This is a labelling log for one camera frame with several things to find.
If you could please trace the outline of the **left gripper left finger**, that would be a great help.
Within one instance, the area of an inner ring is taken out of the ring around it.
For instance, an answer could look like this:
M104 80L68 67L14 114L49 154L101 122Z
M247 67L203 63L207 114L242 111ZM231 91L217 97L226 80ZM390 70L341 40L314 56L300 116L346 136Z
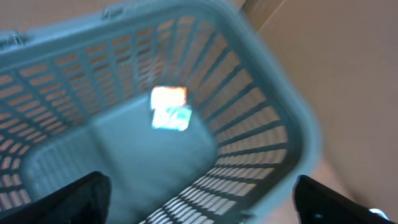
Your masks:
M1 217L6 224L99 223L107 221L111 179L94 171L52 194Z

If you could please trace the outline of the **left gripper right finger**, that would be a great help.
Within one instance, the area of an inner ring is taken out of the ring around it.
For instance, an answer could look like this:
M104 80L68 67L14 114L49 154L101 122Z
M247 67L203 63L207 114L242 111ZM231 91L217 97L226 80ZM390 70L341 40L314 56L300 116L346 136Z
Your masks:
M293 198L300 224L394 224L307 175L298 177Z

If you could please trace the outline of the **teal gum packet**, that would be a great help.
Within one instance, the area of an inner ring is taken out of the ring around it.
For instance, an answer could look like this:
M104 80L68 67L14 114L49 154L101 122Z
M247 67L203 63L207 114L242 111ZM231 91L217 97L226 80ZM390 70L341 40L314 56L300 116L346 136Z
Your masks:
M156 108L152 119L154 129L184 131L188 128L192 110L186 107Z

